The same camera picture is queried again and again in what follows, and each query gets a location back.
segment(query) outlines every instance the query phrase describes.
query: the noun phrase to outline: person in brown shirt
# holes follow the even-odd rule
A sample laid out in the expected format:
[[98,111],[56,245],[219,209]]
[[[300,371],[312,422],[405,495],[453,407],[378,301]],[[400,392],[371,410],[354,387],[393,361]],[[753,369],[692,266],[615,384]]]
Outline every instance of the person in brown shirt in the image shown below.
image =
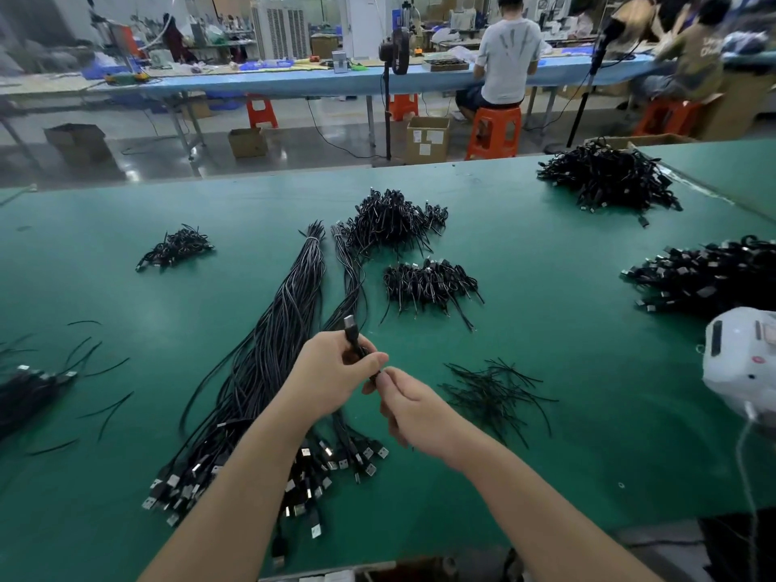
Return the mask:
[[673,75],[648,75],[636,78],[631,88],[640,100],[671,97],[702,100],[714,94],[722,84],[724,36],[719,25],[725,19],[732,0],[704,0],[696,22],[684,30],[655,56],[655,61],[678,58]]

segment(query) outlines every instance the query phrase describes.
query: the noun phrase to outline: table leg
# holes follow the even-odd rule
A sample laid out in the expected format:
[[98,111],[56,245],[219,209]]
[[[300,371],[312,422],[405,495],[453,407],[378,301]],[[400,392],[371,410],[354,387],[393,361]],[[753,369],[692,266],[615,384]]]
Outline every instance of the table leg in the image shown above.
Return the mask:
[[186,92],[181,92],[181,96],[183,97],[183,102],[186,105],[186,111],[189,113],[189,117],[192,120],[192,125],[194,125],[194,130],[196,131],[196,137],[197,141],[202,146],[205,146],[205,137],[202,136],[202,129],[199,128],[199,120],[197,120],[197,117],[194,116],[194,111],[192,110],[191,106],[189,105],[189,95]]
[[5,130],[7,130],[8,134],[11,135],[11,138],[13,139],[14,143],[16,143],[19,146],[19,148],[22,150],[22,153],[24,153],[24,156],[30,161],[30,163],[33,164],[33,166],[37,170],[42,171],[43,167],[40,166],[40,163],[38,163],[38,160],[33,155],[33,152],[22,140],[22,137],[17,134],[17,132],[14,130],[14,127],[11,126],[11,123],[8,122],[8,120],[2,114],[0,114],[0,122],[2,122],[2,125],[5,126]]
[[167,107],[167,112],[170,113],[170,117],[172,118],[172,126],[175,126],[175,132],[178,134],[178,138],[181,140],[181,145],[183,145],[183,150],[186,152],[186,155],[189,156],[189,161],[194,159],[192,156],[192,150],[189,146],[189,141],[186,140],[186,135],[183,134],[183,129],[181,128],[181,124],[178,122],[178,115],[175,114],[175,108],[172,105],[172,102],[169,99],[164,100],[164,105]]
[[549,124],[549,116],[552,114],[552,106],[555,104],[555,96],[557,95],[558,95],[558,88],[554,87],[552,91],[549,92],[547,109],[544,112],[544,124],[542,124],[542,136],[544,136],[547,131],[547,125]]
[[366,120],[369,122],[369,147],[374,154],[374,148],[377,145],[375,145],[375,115],[372,110],[372,96],[366,97]]
[[536,100],[536,90],[537,89],[538,88],[536,86],[531,88],[531,99],[529,100],[529,113],[525,115],[525,125],[526,126],[528,126],[529,118],[531,117],[531,113],[533,112],[533,103]]

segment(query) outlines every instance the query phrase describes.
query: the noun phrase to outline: right hand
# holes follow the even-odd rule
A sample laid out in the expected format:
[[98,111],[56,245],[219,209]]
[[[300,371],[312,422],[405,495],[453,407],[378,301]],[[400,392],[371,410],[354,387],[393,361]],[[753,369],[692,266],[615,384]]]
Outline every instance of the right hand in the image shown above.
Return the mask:
[[393,438],[404,447],[417,447],[461,471],[468,442],[479,430],[405,371],[384,368],[375,383],[382,399],[380,414],[388,419]]

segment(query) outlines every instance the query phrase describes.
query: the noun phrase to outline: white t-shirt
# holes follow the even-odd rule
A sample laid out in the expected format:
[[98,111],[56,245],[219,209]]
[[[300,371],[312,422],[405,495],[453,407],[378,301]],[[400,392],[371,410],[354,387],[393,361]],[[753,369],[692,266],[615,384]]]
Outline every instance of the white t-shirt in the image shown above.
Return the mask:
[[475,63],[485,67],[483,98],[491,104],[516,104],[525,97],[529,64],[538,61],[542,32],[526,18],[488,26]]

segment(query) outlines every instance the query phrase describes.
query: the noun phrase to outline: black fan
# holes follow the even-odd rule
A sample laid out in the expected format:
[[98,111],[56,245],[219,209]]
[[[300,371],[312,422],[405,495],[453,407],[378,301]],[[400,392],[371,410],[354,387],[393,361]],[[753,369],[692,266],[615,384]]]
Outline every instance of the black fan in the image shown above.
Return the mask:
[[390,161],[390,112],[388,111],[390,92],[388,89],[388,69],[393,69],[396,75],[404,75],[410,67],[410,31],[397,28],[391,35],[390,42],[380,45],[378,57],[385,61],[383,70],[383,85],[386,88],[386,159]]

